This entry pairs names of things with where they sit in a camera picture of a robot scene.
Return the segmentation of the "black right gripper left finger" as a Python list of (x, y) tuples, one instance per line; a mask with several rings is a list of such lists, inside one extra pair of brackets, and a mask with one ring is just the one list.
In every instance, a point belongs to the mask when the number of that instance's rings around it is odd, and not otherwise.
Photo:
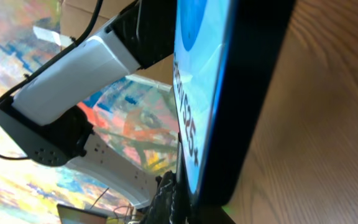
[(176, 174), (166, 172), (140, 224), (178, 224)]

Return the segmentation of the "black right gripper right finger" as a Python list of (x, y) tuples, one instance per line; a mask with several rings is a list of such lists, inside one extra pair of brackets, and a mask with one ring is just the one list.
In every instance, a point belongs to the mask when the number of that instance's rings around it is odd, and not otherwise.
[(219, 206), (190, 207), (186, 217), (189, 224), (236, 224)]

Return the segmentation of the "blue Samsung Galaxy smartphone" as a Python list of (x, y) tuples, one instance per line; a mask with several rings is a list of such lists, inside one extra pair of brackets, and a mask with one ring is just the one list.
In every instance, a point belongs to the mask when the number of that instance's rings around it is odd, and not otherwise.
[(294, 0), (179, 0), (173, 89), (193, 207), (231, 198)]

